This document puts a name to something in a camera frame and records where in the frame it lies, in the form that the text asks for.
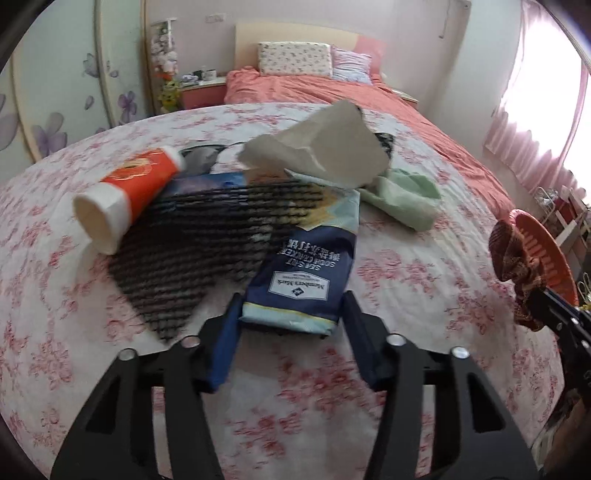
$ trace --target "striped pillow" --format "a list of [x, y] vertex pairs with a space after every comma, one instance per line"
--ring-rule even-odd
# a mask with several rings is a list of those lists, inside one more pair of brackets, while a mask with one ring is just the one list
[[365, 53], [355, 53], [354, 51], [342, 50], [332, 47], [333, 57], [333, 80], [342, 80], [344, 82], [358, 82], [372, 84], [369, 77], [371, 66], [371, 56]]

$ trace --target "floral bedspread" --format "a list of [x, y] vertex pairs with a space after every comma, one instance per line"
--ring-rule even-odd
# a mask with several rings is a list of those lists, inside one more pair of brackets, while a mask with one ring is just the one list
[[[150, 118], [60, 150], [0, 187], [0, 412], [44, 474], [117, 352], [163, 348], [77, 224], [73, 195], [148, 147], [245, 141], [320, 108], [226, 105]], [[349, 288], [364, 311], [418, 346], [467, 347], [531, 442], [563, 375], [551, 332], [512, 322], [512, 285], [495, 278], [487, 249], [495, 218], [408, 127], [385, 113], [365, 115], [373, 130], [396, 136], [395, 166], [435, 179], [443, 206], [435, 227], [417, 234], [362, 205]], [[239, 149], [222, 153], [215, 171], [243, 168]], [[223, 312], [235, 289], [213, 290], [183, 336]], [[341, 326], [324, 340], [244, 332], [229, 381], [205, 398], [227, 480], [361, 479], [383, 402], [360, 380]], [[160, 468], [170, 474], [161, 390], [154, 391], [154, 411]], [[432, 433], [426, 402], [419, 473], [429, 469]]]

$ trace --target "purple flower decal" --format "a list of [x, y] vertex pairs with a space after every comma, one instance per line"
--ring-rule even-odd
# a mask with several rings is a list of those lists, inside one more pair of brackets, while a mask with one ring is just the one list
[[95, 103], [95, 98], [92, 95], [86, 97], [86, 103], [84, 104], [84, 110], [88, 110]]
[[61, 113], [53, 112], [49, 115], [45, 130], [39, 125], [33, 125], [31, 132], [37, 142], [37, 148], [42, 158], [64, 148], [68, 142], [68, 134], [58, 130], [64, 123], [64, 116]]
[[84, 71], [91, 77], [97, 79], [99, 77], [99, 67], [96, 64], [96, 58], [92, 53], [86, 54], [86, 60], [82, 62], [84, 65]]
[[[6, 95], [0, 93], [0, 112], [6, 102]], [[18, 115], [15, 113], [9, 113], [0, 117], [0, 151], [4, 150], [7, 146], [12, 143], [14, 137], [17, 135], [18, 129]]]
[[117, 105], [119, 105], [123, 112], [121, 113], [121, 123], [128, 124], [131, 121], [131, 115], [135, 115], [138, 111], [138, 106], [134, 102], [135, 93], [131, 90], [126, 93], [122, 93], [119, 95], [119, 100], [117, 100]]
[[109, 77], [113, 77], [116, 79], [119, 76], [119, 70], [111, 71], [111, 61], [107, 60], [107, 72], [109, 72]]

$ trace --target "orange plastic basket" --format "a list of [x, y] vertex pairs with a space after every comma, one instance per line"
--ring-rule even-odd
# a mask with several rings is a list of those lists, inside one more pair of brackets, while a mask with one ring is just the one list
[[523, 235], [527, 254], [542, 262], [547, 285], [571, 305], [578, 306], [579, 297], [569, 264], [549, 231], [523, 210], [512, 210], [509, 222]]

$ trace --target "mug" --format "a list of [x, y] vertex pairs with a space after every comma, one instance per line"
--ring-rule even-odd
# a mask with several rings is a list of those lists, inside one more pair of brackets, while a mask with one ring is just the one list
[[215, 70], [207, 70], [203, 75], [203, 80], [210, 82], [211, 80], [215, 80], [217, 77], [217, 72]]

